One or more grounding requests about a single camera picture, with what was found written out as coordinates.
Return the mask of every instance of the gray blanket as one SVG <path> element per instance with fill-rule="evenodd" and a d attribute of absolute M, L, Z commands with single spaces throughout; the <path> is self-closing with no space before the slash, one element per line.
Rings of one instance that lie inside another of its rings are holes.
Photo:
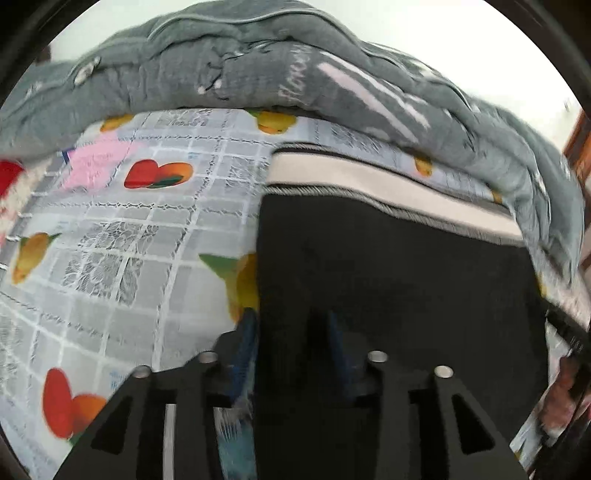
<path fill-rule="evenodd" d="M 502 195 L 526 242 L 567 279 L 576 271 L 583 199 L 552 145 L 422 62 L 294 0 L 197 4 L 77 62 L 31 67 L 0 110 L 0 155 L 36 157 L 71 147 L 92 122 L 189 106 L 298 107 L 465 171 Z"/>

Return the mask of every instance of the screw head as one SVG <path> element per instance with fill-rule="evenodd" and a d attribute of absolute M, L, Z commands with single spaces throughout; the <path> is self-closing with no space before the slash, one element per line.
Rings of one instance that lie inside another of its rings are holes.
<path fill-rule="evenodd" d="M 148 365 L 140 365 L 134 368 L 131 373 L 135 378 L 147 378 L 152 374 L 152 369 Z"/>
<path fill-rule="evenodd" d="M 199 358 L 200 363 L 212 364 L 214 362 L 217 362 L 217 353 L 208 350 L 206 352 L 201 352 L 197 358 Z"/>
<path fill-rule="evenodd" d="M 372 350 L 368 353 L 368 360 L 375 364 L 383 364 L 384 362 L 388 361 L 388 354 L 382 352 L 381 350 Z"/>
<path fill-rule="evenodd" d="M 439 365 L 435 367 L 435 374 L 439 378 L 451 378 L 453 377 L 453 370 L 447 365 Z"/>

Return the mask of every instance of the black cloth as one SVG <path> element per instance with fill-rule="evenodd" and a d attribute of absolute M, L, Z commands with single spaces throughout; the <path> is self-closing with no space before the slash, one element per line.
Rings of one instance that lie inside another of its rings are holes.
<path fill-rule="evenodd" d="M 323 312 L 405 368 L 452 367 L 507 442 L 547 388 L 544 310 L 525 248 L 356 200 L 267 195 L 257 256 L 258 365 L 286 394 L 304 375 L 310 322 Z"/>

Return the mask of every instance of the white wall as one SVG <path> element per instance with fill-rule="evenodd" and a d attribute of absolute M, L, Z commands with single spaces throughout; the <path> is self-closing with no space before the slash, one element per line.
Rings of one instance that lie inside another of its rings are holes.
<path fill-rule="evenodd" d="M 195 2 L 100 0 L 56 37 L 53 58 L 74 59 L 123 28 Z M 465 91 L 512 110 L 559 148 L 576 122 L 579 104 L 558 71 L 483 0 L 308 3 L 335 16 L 361 39 L 406 51 Z"/>

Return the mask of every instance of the white stripe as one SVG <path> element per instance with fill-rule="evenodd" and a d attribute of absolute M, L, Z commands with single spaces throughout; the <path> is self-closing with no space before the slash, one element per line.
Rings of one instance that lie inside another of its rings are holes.
<path fill-rule="evenodd" d="M 509 215 L 483 209 L 392 172 L 344 158 L 312 153 L 278 153 L 273 156 L 267 183 L 342 187 L 388 205 L 522 240 L 519 226 Z"/>
<path fill-rule="evenodd" d="M 359 75 L 360 77 L 364 78 L 365 80 L 367 80 L 372 86 L 374 86 L 377 90 L 379 90 L 382 93 L 385 93 L 386 95 L 388 95 L 389 97 L 393 98 L 397 104 L 400 105 L 400 107 L 402 107 L 406 113 L 408 113 L 410 116 L 412 116 L 418 123 L 420 123 L 423 127 L 425 128 L 429 128 L 430 124 L 429 121 L 427 120 L 427 117 L 425 117 L 422 113 L 417 112 L 417 110 L 415 109 L 415 107 L 413 107 L 412 105 L 410 105 L 409 103 L 405 102 L 404 100 L 402 100 L 396 93 L 394 93 L 393 91 L 387 89 L 384 85 L 382 85 L 381 83 L 379 83 L 374 77 L 372 77 L 371 75 L 368 75 L 367 73 L 365 73 L 363 70 L 361 70 L 360 68 L 356 67 L 355 65 L 353 65 L 352 63 L 349 63 L 346 60 L 343 60 L 339 57 L 337 57 L 336 55 L 333 55 L 332 53 L 328 53 L 327 51 L 321 51 L 320 53 L 322 53 L 322 55 L 340 63 L 343 67 L 345 67 L 346 69 L 355 72 L 357 75 Z"/>
<path fill-rule="evenodd" d="M 414 134 L 406 127 L 406 125 L 398 120 L 398 118 L 396 118 L 390 112 L 390 110 L 388 110 L 376 97 L 374 97 L 367 88 L 361 85 L 353 77 L 350 77 L 345 72 L 339 70 L 330 63 L 321 63 L 318 65 L 318 69 L 332 78 L 337 83 L 337 85 L 352 92 L 359 100 L 367 105 L 370 110 L 373 110 L 374 112 L 384 116 L 390 125 L 392 125 L 410 141 L 413 143 L 418 143 L 417 137 L 414 136 Z"/>

